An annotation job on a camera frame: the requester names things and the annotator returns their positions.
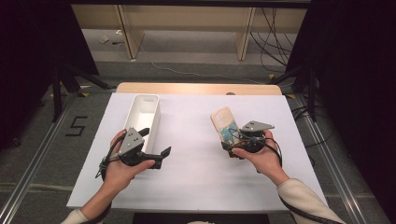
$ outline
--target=white plastic container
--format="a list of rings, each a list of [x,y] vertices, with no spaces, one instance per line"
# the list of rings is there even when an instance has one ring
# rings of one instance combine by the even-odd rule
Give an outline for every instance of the white plastic container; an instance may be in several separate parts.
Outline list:
[[[126,130],[135,128],[138,132],[142,129],[149,128],[149,134],[143,137],[145,144],[143,145],[142,152],[151,154],[160,116],[160,98],[158,95],[137,94],[134,97],[124,128]]]

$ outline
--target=hand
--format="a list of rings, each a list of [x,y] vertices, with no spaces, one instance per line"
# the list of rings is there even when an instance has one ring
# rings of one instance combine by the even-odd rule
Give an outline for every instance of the hand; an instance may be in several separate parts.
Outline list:
[[[116,140],[126,133],[126,130],[122,130],[114,136],[111,141],[111,146],[116,142]],[[114,147],[112,153],[117,153],[120,150],[122,141],[119,141],[117,145]],[[112,161],[107,166],[106,171],[106,179],[105,186],[109,186],[110,188],[122,191],[130,184],[131,180],[134,179],[134,176],[139,174],[142,171],[145,171],[152,165],[154,165],[155,161],[142,161],[136,166],[128,166],[125,165],[122,161]]]
[[[265,136],[265,144],[277,149],[273,134],[269,130],[263,131]],[[290,179],[280,166],[279,159],[275,152],[268,147],[263,147],[256,153],[250,153],[242,148],[234,148],[233,154],[249,160],[256,170],[261,174],[268,176],[276,185]]]

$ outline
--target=white box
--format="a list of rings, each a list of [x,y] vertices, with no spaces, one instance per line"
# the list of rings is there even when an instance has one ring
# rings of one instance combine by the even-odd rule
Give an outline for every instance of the white box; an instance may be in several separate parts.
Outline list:
[[[132,102],[124,128],[135,128],[138,132],[149,128],[149,134],[144,136],[145,144],[142,152],[151,154],[155,141],[158,123],[160,121],[160,97],[154,94],[137,94]]]

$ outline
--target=person's right hand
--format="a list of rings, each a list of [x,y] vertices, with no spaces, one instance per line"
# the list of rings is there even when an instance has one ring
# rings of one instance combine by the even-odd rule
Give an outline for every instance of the person's right hand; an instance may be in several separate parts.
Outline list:
[[[268,130],[263,131],[263,133],[265,144],[277,149],[272,133]],[[275,152],[268,147],[263,147],[256,153],[250,153],[242,148],[233,148],[233,154],[249,160],[258,172],[268,176],[276,185],[290,179],[280,166],[279,158]]]

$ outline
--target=floor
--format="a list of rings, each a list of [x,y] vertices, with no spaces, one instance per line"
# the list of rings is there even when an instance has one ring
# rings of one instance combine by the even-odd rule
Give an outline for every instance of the floor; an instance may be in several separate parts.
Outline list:
[[[100,72],[108,84],[122,81],[175,81],[218,83],[268,83],[271,76],[285,69],[268,54],[262,54],[253,37],[247,56],[238,61],[230,33],[146,32],[137,58],[127,57],[122,34],[118,31],[83,30]],[[108,41],[101,43],[106,36]],[[266,34],[253,34],[262,43]],[[292,50],[296,35],[278,35],[284,49]],[[276,44],[273,36],[269,42]],[[282,63],[283,51],[266,47]],[[279,86],[287,96],[290,110],[312,161],[327,203],[347,223],[390,223],[375,196],[348,157],[320,97],[316,99],[313,122],[305,108],[307,94],[293,94],[290,78]],[[26,191],[17,195],[11,223],[59,223],[70,209],[68,197],[90,149],[92,139],[106,109],[112,90],[102,90],[79,78],[81,94],[64,93],[64,114],[51,122],[51,89],[42,106],[28,119],[19,136],[21,145],[0,152],[0,203],[8,205],[22,179],[29,181]],[[111,211],[106,223],[131,223],[134,214]],[[270,223],[293,223],[290,213],[269,214]]]

